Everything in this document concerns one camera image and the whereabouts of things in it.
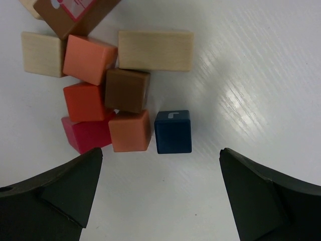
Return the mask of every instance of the dark blue cube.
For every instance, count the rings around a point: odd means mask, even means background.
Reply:
[[[188,110],[161,111],[155,120],[157,152],[192,152],[191,120]]]

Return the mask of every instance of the white table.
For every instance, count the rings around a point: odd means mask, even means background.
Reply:
[[[190,73],[153,72],[148,107],[189,109],[193,153],[113,153],[104,162],[81,240],[239,240],[219,151],[321,185],[321,1],[123,0],[92,32],[195,32]],[[60,118],[77,82],[23,71],[21,31],[51,32],[19,1],[0,8],[0,186],[77,156]]]

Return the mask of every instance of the top face of blue cube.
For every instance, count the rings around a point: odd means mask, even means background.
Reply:
[[[161,111],[157,114],[156,121],[184,121],[190,119],[188,110]]]

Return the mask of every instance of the pink-red block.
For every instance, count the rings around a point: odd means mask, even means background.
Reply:
[[[105,120],[100,122],[72,122],[69,117],[61,119],[69,144],[80,154],[95,147],[105,147],[111,144],[108,123],[116,114],[109,114]]]

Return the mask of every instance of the salmon-colored block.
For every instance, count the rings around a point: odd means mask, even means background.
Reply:
[[[70,120],[72,122],[103,121],[112,110],[103,104],[103,87],[85,82],[64,88]]]
[[[149,146],[151,129],[148,110],[140,114],[119,112],[109,122],[109,129],[114,152],[146,151]]]
[[[62,118],[61,122],[69,144],[83,154],[93,148],[102,148],[111,144],[108,123],[115,115],[115,112],[112,112],[101,122],[75,123],[69,117]]]
[[[63,72],[100,85],[106,70],[115,66],[117,55],[115,46],[88,37],[69,35]]]

